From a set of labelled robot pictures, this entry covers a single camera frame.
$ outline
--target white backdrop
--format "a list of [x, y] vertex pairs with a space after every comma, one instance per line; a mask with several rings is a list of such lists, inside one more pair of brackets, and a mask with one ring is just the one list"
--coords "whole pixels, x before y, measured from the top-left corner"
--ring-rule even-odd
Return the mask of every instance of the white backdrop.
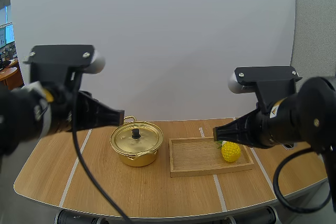
[[[295, 0], [12, 0], [19, 61], [34, 45], [93, 44], [104, 71], [82, 89], [140, 120], [243, 115], [236, 67], [289, 65]], [[28, 68], [22, 66], [27, 83]]]

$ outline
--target gold pot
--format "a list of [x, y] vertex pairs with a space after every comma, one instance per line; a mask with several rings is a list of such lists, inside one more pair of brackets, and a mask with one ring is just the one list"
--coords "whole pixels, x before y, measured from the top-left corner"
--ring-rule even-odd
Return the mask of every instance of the gold pot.
[[155, 124], [133, 119], [116, 128], [111, 136], [112, 148], [119, 154], [121, 161], [133, 167], [146, 166], [154, 162], [163, 141], [163, 133]]

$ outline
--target lid knob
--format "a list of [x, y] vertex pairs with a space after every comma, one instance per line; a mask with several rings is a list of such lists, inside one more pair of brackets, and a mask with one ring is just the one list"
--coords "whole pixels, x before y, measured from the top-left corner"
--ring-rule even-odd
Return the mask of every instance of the lid knob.
[[132, 138], [133, 139], [139, 139], [140, 138], [140, 133], [139, 133], [139, 129], [132, 129]]

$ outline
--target computer monitor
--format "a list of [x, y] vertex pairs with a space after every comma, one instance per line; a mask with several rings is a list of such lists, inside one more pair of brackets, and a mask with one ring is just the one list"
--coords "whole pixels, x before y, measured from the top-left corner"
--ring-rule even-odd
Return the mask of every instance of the computer monitor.
[[6, 44], [14, 41], [13, 25], [6, 26]]
[[0, 48], [6, 45], [6, 32], [4, 28], [0, 29]]

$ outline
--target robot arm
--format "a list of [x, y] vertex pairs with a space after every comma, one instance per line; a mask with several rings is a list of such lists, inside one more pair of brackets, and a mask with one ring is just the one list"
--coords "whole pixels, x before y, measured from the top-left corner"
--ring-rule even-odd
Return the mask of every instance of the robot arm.
[[257, 109], [214, 128], [214, 139], [257, 148], [306, 141], [309, 151], [323, 157], [336, 211], [336, 79], [309, 79], [296, 93], [300, 79], [293, 67], [237, 68], [229, 87], [235, 93], [255, 92]]
[[26, 63], [31, 84], [12, 91], [0, 87], [0, 156], [19, 142], [70, 131], [74, 93], [77, 130], [123, 124], [123, 110], [113, 110], [75, 86], [75, 75], [81, 79], [104, 67], [92, 45], [35, 46]]

